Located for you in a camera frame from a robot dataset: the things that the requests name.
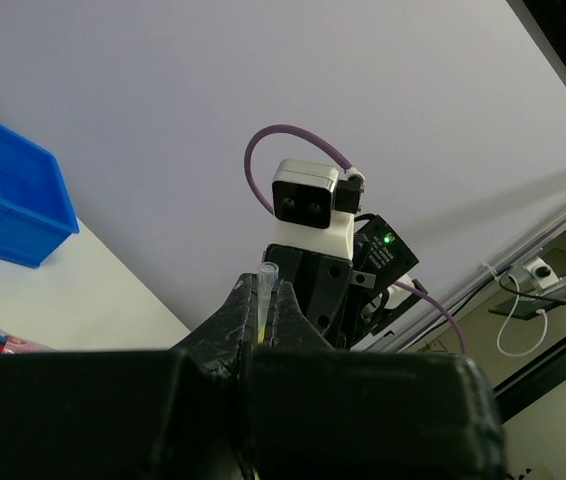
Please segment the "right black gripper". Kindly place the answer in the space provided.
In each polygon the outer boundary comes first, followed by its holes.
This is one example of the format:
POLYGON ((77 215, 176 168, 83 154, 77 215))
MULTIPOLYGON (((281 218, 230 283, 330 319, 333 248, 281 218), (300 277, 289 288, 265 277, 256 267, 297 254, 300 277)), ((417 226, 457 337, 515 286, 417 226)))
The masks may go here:
POLYGON ((333 347, 344 343, 342 321, 346 338, 361 340, 381 333, 418 301, 395 285, 419 288, 409 277, 419 263, 416 255, 381 216, 365 213, 355 220, 361 226, 354 233, 353 263, 279 244, 270 244, 263 257, 293 285, 302 313, 333 347))

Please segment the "yellow thin pen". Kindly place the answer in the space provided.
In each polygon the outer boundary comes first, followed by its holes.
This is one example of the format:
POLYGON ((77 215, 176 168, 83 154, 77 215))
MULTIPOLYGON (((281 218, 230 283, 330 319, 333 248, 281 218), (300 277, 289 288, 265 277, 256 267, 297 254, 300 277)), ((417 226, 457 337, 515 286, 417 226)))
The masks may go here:
POLYGON ((279 267, 273 262, 262 262, 257 272, 257 342, 262 343, 265 338, 268 311, 272 292, 278 281, 279 267))

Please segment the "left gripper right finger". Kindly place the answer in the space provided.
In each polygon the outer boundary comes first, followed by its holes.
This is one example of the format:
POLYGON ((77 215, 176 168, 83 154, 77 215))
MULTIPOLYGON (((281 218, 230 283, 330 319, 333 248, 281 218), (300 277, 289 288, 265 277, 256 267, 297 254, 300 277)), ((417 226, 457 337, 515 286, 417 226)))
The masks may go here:
POLYGON ((247 360, 260 479, 501 479, 505 434, 482 369, 455 354, 364 353, 280 333, 247 360))

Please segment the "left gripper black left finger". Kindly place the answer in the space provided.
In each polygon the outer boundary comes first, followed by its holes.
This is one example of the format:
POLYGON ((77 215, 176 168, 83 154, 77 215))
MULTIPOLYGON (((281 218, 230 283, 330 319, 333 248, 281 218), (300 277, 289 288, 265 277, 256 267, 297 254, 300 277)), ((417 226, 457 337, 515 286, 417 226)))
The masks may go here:
POLYGON ((0 479, 251 479, 255 278, 168 349, 0 353, 0 479))

